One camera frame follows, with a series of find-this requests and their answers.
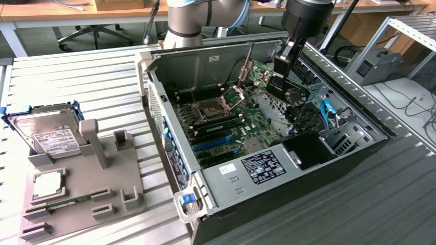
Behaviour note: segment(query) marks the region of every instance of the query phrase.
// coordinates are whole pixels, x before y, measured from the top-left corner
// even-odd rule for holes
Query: metal workbench
[[[140,47],[19,58],[6,69],[3,104],[64,102],[74,96],[100,135],[127,128],[135,135],[148,208],[44,244],[190,244],[135,80]],[[323,62],[319,53],[311,59]],[[332,73],[339,78],[344,74]],[[347,79],[342,86],[350,86]],[[398,139],[340,180],[246,224],[210,244],[432,244],[436,241],[436,156],[366,95],[359,101],[392,128]],[[0,143],[0,244],[16,244],[28,161],[23,142],[3,129]]]
[[[84,117],[99,120],[100,136],[118,129],[135,136],[146,211],[43,244],[191,244],[140,102],[134,66],[139,50],[128,47],[18,58],[0,69],[6,73],[2,106],[64,103],[75,98]],[[0,244],[18,244],[28,147],[10,128],[2,126],[0,136]]]

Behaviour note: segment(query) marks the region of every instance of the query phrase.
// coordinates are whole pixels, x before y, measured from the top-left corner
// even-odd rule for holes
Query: blue pcie slot
[[[223,138],[223,139],[219,139],[216,141],[212,141],[210,143],[206,143],[206,144],[202,144],[202,145],[194,147],[194,152],[199,152],[202,150],[210,149],[222,144],[227,144],[228,142],[231,142],[232,137],[234,137],[234,133],[230,136],[226,136],[226,138]]]

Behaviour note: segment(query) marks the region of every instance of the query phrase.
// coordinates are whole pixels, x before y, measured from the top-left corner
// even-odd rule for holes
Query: hard drive label
[[[247,172],[259,185],[287,173],[272,151],[266,151],[242,160]]]
[[[50,156],[79,150],[79,143],[71,129],[35,134],[32,137]]]

